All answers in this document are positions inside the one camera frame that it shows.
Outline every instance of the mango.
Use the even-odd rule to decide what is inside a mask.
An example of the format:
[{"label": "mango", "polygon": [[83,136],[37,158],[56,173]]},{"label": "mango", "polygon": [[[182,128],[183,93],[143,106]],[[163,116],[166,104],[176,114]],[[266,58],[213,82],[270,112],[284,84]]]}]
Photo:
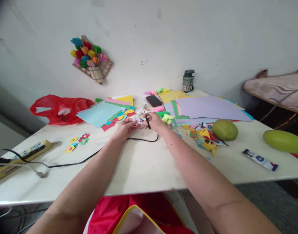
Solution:
[{"label": "mango", "polygon": [[298,153],[298,136],[281,130],[268,130],[263,134],[265,142],[280,151]]},{"label": "mango", "polygon": [[214,134],[223,141],[233,141],[237,138],[238,128],[233,122],[219,119],[213,124]]}]

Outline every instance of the smartphone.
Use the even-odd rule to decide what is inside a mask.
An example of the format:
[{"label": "smartphone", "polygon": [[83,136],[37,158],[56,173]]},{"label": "smartphone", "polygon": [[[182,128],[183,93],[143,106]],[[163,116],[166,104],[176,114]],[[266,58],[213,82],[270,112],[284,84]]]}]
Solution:
[{"label": "smartphone", "polygon": [[154,95],[146,97],[147,101],[152,105],[152,107],[161,106],[163,103]]}]

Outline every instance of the bottle lid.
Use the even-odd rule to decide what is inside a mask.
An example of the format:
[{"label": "bottle lid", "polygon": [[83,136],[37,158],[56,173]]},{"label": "bottle lid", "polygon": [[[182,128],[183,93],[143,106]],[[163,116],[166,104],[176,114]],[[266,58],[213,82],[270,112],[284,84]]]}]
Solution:
[{"label": "bottle lid", "polygon": [[184,77],[193,77],[193,76],[194,76],[194,70],[193,69],[185,71]]}]

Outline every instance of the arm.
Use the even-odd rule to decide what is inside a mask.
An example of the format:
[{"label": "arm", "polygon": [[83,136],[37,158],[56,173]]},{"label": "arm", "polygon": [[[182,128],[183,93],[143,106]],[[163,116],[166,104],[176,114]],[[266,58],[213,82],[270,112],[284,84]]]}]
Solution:
[{"label": "arm", "polygon": [[74,177],[49,209],[27,233],[82,233],[104,194],[123,142],[135,121],[126,119],[105,146]]},{"label": "arm", "polygon": [[163,124],[158,115],[147,115],[151,128],[165,140],[188,189],[217,233],[280,233],[216,167]]}]

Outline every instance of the hand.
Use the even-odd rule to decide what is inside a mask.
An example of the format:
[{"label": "hand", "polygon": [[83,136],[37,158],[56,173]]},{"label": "hand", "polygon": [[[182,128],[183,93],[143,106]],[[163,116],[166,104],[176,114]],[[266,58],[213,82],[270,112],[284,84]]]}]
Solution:
[{"label": "hand", "polygon": [[136,122],[137,120],[133,121],[131,118],[123,120],[119,124],[118,129],[114,132],[112,138],[126,141],[132,131],[140,128],[140,125],[134,127]]},{"label": "hand", "polygon": [[[157,114],[153,113],[153,112],[148,112],[146,114],[146,116],[148,117],[149,120],[149,125],[150,127],[158,134],[161,133],[161,131],[164,128],[168,128],[165,123],[163,123],[163,121],[161,120],[160,116],[158,116]],[[147,121],[143,121],[141,122],[142,125],[145,126],[145,128],[148,128],[148,124]]]}]

